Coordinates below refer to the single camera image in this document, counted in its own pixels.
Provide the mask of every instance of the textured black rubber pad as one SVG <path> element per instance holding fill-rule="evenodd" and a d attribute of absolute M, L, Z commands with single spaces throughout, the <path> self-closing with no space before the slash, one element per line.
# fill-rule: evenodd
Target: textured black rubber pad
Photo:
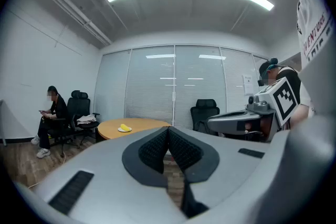
<path fill-rule="evenodd" d="M 259 159 L 261 159 L 265 154 L 264 152 L 248 150 L 247 148 L 241 148 L 240 150 L 238 150 L 238 152 Z"/>
<path fill-rule="evenodd" d="M 68 183 L 54 196 L 49 205 L 67 215 L 74 206 L 94 174 L 78 171 Z"/>

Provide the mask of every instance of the yellow object on plate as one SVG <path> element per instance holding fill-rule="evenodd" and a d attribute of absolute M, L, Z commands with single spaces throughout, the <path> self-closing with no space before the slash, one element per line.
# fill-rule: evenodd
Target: yellow object on plate
<path fill-rule="evenodd" d="M 130 130 L 131 130 L 131 128 L 129 128 L 128 126 L 126 126 L 125 124 L 121 124 L 120 125 L 120 128 L 122 128 L 124 131 L 126 131 L 126 132 L 129 132 Z"/>

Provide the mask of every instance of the shoe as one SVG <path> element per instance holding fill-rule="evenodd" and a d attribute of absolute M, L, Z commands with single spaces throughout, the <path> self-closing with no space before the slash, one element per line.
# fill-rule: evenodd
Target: shoe
<path fill-rule="evenodd" d="M 38 135 L 35 135 L 35 137 L 31 140 L 31 143 L 33 145 L 37 145 L 38 143 L 40 143 L 40 137 L 38 137 Z"/>
<path fill-rule="evenodd" d="M 36 157 L 42 159 L 45 156 L 50 155 L 50 150 L 46 150 L 45 148 L 41 148 L 40 151 L 36 154 Z"/>

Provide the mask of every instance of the person in black clothing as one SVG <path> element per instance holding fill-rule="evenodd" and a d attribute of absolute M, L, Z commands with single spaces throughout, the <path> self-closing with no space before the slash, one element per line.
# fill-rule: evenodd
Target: person in black clothing
<path fill-rule="evenodd" d="M 55 122 L 53 120 L 57 118 L 65 118 L 66 120 L 64 121 L 64 126 L 67 127 L 69 124 L 67 105 L 54 86 L 50 86 L 48 88 L 48 96 L 53 101 L 52 106 L 49 110 L 40 110 L 42 115 L 40 126 L 38 128 L 37 135 L 32 139 L 32 144 L 39 144 L 41 147 L 36 155 L 38 158 L 50 155 L 48 131 L 59 128 L 59 122 Z"/>
<path fill-rule="evenodd" d="M 265 85 L 270 85 L 278 79 L 287 78 L 292 87 L 295 98 L 300 103 L 301 80 L 294 68 L 287 66 L 278 66 L 274 62 L 264 62 L 259 68 L 260 77 Z"/>

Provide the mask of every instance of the floor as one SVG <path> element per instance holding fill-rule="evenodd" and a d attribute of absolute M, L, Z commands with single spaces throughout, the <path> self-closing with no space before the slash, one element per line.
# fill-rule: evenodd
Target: floor
<path fill-rule="evenodd" d="M 66 155 L 65 162 L 95 143 L 93 138 L 87 138 L 83 145 L 77 149 L 76 146 L 64 146 Z M 63 164 L 64 158 L 60 156 L 60 146 L 50 149 L 51 155 L 38 159 L 36 153 L 38 146 L 32 143 L 13 143 L 4 146 L 0 144 L 0 157 L 7 168 L 12 180 L 20 182 L 25 186 L 32 186 L 44 179 L 46 175 Z M 183 196 L 183 174 L 176 162 L 168 156 L 164 159 L 164 175 L 168 178 L 168 195 L 175 204 L 180 207 Z"/>

